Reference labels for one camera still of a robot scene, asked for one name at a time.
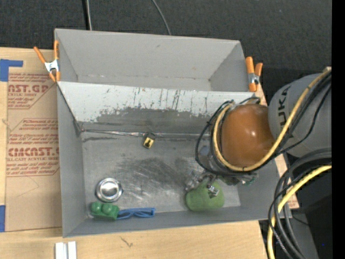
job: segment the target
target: wooden table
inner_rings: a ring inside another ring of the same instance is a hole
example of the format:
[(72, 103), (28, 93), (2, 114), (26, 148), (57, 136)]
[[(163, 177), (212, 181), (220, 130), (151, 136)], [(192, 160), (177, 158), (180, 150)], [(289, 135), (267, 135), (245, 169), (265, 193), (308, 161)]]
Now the wooden table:
[[(52, 59), (51, 50), (43, 54)], [(36, 57), (32, 49), (0, 48), (1, 59), (24, 60), (23, 68), (10, 67), (10, 72), (44, 72), (43, 64), (32, 63)], [(0, 205), (5, 204), (6, 112), (7, 83), (0, 82)], [(54, 258), (54, 244), (68, 241), (76, 241), (78, 259), (267, 258), (257, 221), (74, 238), (61, 235), (61, 228), (0, 233), (0, 258)]]

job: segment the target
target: blue plastic strip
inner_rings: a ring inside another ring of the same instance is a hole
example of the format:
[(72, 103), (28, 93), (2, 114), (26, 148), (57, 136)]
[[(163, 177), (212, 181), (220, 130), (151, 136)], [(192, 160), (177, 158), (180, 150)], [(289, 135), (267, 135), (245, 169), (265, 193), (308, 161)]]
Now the blue plastic strip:
[(23, 67), (23, 61), (0, 59), (0, 81), (9, 81), (9, 67)]
[(151, 218), (155, 215), (156, 208), (131, 208), (121, 210), (118, 213), (117, 220), (128, 219), (132, 216), (139, 218)]
[(5, 232), (5, 205), (0, 205), (0, 232)]

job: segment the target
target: yellow cable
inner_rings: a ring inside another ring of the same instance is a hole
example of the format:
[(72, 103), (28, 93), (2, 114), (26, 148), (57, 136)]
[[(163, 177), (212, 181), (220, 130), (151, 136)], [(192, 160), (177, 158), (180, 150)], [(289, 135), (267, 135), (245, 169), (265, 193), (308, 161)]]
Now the yellow cable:
[[(304, 176), (298, 183), (296, 183), (289, 191), (286, 193), (286, 195), (282, 198), (282, 200), (278, 204), (278, 212), (280, 212), (283, 208), (283, 206), (287, 203), (289, 198), (295, 194), (299, 188), (301, 188), (304, 184), (306, 184), (309, 180), (316, 177), (317, 175), (321, 174), (324, 171), (327, 171), (332, 168), (332, 165), (325, 165), (322, 167), (319, 167), (318, 169), (312, 171), (308, 175)], [(271, 218), (273, 226), (275, 225), (275, 216)], [(268, 229), (268, 235), (267, 235), (267, 251), (268, 256), (270, 259), (275, 259), (274, 252), (273, 252), (273, 231), (271, 227)]]
[(230, 164), (226, 159), (223, 158), (219, 147), (218, 147), (218, 141), (217, 141), (217, 133), (218, 133), (218, 126), (220, 121), (223, 119), (226, 111), (232, 106), (232, 105), (227, 105), (225, 108), (222, 109), (222, 111), (220, 112), (219, 116), (216, 119), (215, 125), (214, 125), (214, 130), (213, 130), (213, 135), (212, 135), (212, 142), (213, 142), (213, 146), (215, 149), (215, 154), (216, 157), (218, 158), (218, 160), (227, 168), (233, 170), (233, 171), (238, 171), (238, 172), (248, 172), (248, 171), (252, 171), (258, 167), (260, 167), (267, 159), (270, 158), (270, 156), (274, 153), (274, 151), (278, 148), (279, 144), (281, 143), (284, 135), (286, 134), (293, 118), (295, 117), (298, 108), (301, 106), (304, 98), (306, 97), (307, 93), (310, 91), (310, 89), (317, 83), (319, 82), (321, 79), (323, 79), (326, 75), (328, 75), (331, 72), (332, 68), (331, 67), (327, 67), (324, 72), (322, 74), (320, 74), (319, 76), (317, 76), (308, 86), (307, 88), (302, 92), (300, 98), (297, 100), (295, 106), (293, 107), (290, 116), (287, 118), (287, 121), (284, 125), (284, 127), (282, 128), (278, 138), (276, 139), (275, 143), (273, 144), (273, 146), (271, 147), (271, 149), (268, 151), (268, 153), (262, 158), (260, 159), (257, 163), (251, 165), (251, 166), (247, 166), (247, 167), (237, 167), (234, 166), (232, 164)]

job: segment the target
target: small yellow object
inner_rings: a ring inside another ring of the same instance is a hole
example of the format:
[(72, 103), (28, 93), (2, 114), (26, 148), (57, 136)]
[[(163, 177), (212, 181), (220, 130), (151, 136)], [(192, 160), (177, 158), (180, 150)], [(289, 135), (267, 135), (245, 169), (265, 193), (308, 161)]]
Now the small yellow object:
[(153, 133), (149, 133), (146, 138), (145, 141), (143, 143), (144, 147), (147, 149), (151, 149), (153, 143), (155, 142), (155, 135)]

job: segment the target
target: white plastic piece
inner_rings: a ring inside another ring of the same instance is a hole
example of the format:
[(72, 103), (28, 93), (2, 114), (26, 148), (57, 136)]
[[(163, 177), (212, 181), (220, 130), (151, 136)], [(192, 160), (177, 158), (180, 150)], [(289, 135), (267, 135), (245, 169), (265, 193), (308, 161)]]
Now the white plastic piece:
[(56, 243), (55, 259), (77, 259), (77, 243), (75, 241)]

